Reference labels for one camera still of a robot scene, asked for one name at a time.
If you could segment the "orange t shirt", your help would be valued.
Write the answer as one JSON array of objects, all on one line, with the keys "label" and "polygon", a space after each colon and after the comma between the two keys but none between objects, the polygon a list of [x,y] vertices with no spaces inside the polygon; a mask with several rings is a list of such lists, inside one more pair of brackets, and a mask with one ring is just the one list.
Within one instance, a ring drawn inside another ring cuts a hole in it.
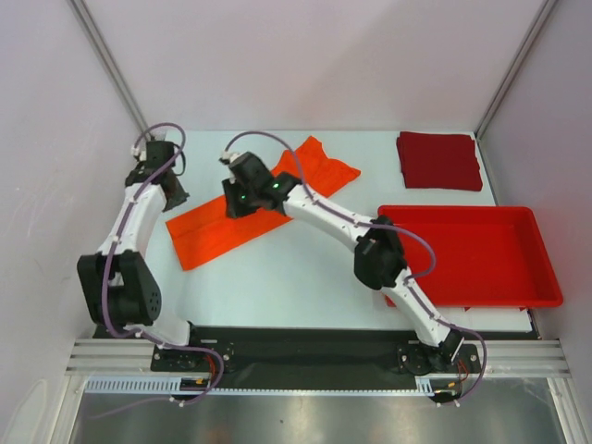
[{"label": "orange t shirt", "polygon": [[[295,161],[302,163],[309,186],[325,197],[357,180],[361,171],[327,156],[323,144],[308,137],[295,154],[284,152],[272,172],[298,174]],[[286,225],[290,218],[274,211],[258,210],[232,219],[226,215],[222,195],[166,222],[181,269],[191,271],[241,245]]]}]

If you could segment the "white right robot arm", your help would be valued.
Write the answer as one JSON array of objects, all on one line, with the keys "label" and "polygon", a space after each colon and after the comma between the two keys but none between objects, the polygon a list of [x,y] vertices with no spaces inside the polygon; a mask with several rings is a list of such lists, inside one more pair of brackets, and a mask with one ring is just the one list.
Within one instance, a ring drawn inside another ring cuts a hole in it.
[{"label": "white right robot arm", "polygon": [[241,218],[258,210],[274,211],[306,222],[341,242],[353,254],[353,274],[364,286],[387,295],[426,347],[428,363],[448,371],[460,360],[464,337],[429,300],[409,267],[400,235],[416,236],[387,217],[350,212],[311,188],[298,176],[274,174],[251,152],[227,153],[220,162],[230,177],[223,181],[227,216]]}]

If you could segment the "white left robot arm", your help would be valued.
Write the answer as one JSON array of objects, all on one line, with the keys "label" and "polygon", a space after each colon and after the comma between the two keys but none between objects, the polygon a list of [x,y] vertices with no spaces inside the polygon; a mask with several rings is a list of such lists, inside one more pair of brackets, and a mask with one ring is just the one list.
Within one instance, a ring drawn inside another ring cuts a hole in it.
[{"label": "white left robot arm", "polygon": [[92,321],[115,339],[148,339],[170,349],[184,370],[203,361],[203,346],[191,339],[193,325],[163,303],[159,285],[145,261],[157,219],[189,197],[174,171],[186,163],[184,144],[150,140],[132,146],[136,166],[124,183],[116,221],[95,253],[81,256],[77,273]]}]

